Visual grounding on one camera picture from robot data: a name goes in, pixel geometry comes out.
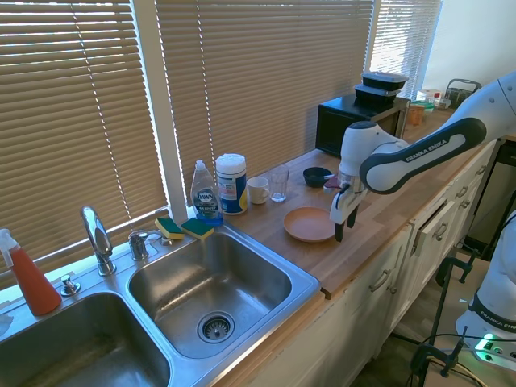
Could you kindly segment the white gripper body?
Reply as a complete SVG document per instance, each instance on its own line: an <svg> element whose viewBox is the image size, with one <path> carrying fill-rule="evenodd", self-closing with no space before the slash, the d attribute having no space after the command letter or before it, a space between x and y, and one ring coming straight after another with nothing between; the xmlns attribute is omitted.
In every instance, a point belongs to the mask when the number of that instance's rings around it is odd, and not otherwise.
<svg viewBox="0 0 516 387"><path fill-rule="evenodd" d="M335 224L343 224L358 207L365 195L365 189L356 193L349 186L342 188L331 203L330 220Z"/></svg>

